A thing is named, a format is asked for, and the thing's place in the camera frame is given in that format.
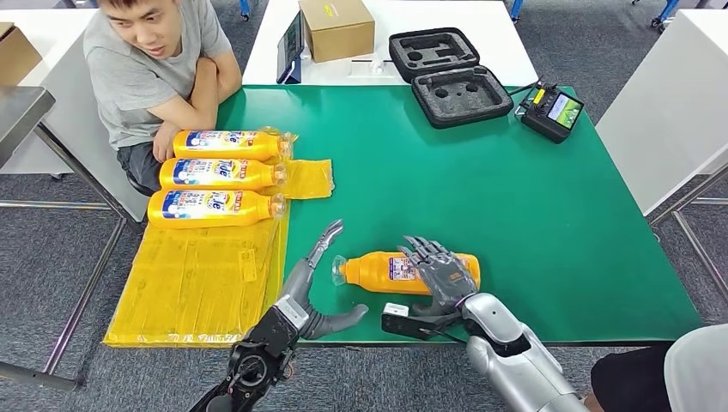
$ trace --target cardboard box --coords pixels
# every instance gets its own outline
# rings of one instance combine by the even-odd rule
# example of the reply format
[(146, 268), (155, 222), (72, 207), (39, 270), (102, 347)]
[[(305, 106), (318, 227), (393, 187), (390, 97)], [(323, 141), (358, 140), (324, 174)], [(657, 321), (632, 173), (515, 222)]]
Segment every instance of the cardboard box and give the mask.
[(361, 0), (300, 0), (316, 63), (374, 52), (374, 19)]
[(40, 60), (20, 28), (0, 22), (0, 86), (17, 86)]

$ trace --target gray carpet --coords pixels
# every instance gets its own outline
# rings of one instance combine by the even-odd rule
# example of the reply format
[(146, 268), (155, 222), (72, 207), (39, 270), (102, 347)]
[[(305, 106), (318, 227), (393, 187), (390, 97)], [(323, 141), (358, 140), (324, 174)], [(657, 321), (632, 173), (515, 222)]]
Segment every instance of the gray carpet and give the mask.
[[(240, 20), (235, 0), (213, 0), (242, 67), (265, 0), (252, 0), (252, 19)], [(656, 40), (646, 28), (664, 2), (529, 0), (517, 29), (539, 73), (575, 86), (596, 122)], [(728, 196), (728, 182), (714, 190)], [(97, 200), (80, 179), (0, 176), (0, 197)], [(716, 264), (728, 274), (728, 209), (691, 206), (686, 216)], [(0, 209), (0, 360), (42, 367), (65, 317), (94, 265), (114, 216), (109, 212)], [(728, 322), (728, 305), (668, 219), (657, 235), (702, 318)], [(113, 315), (139, 238), (124, 232), (71, 341), (59, 371), (80, 373), (73, 393), (0, 379), (0, 410), (187, 410), (224, 372), (227, 350), (114, 349), (99, 343)], [(624, 348), (553, 348), (579, 391), (599, 357)], [(500, 411), (505, 407), (468, 365), (461, 347), (302, 348), (292, 381), (275, 388), (262, 411)]]

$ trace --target open carrying case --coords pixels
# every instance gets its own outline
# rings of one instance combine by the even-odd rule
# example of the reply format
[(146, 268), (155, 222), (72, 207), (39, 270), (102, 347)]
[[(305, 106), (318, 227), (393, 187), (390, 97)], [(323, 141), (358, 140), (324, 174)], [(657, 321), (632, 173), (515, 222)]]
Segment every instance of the open carrying case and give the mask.
[(505, 116), (513, 100), (454, 27), (393, 34), (391, 60), (437, 129)]

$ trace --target detergent bottle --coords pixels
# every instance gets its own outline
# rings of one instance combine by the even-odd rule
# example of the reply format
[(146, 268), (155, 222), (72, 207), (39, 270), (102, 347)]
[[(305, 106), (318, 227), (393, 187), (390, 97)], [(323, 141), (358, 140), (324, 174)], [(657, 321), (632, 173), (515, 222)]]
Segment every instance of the detergent bottle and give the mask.
[(257, 191), (283, 185), (286, 167), (246, 159), (170, 159), (161, 165), (165, 189)]
[(254, 191), (162, 190), (149, 199), (149, 223), (165, 229), (248, 226), (285, 214), (280, 193), (269, 197)]
[(176, 157), (267, 161), (290, 158), (293, 140), (292, 133), (272, 131), (182, 130), (173, 146)]
[[(455, 253), (480, 288), (477, 257)], [(401, 252), (373, 251), (356, 259), (334, 257), (331, 268), (334, 283), (353, 283), (370, 292), (385, 294), (431, 294), (417, 268)]]

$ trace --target controller screen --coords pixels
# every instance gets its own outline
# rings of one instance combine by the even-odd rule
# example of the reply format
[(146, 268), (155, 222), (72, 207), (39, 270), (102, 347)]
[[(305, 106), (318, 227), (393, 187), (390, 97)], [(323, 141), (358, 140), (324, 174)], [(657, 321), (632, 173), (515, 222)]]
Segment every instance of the controller screen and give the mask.
[(549, 118), (571, 130), (573, 122), (576, 121), (576, 117), (579, 116), (579, 112), (581, 112), (581, 106), (581, 103), (569, 98), (564, 93), (559, 94), (559, 97), (556, 98), (556, 102), (551, 107)]

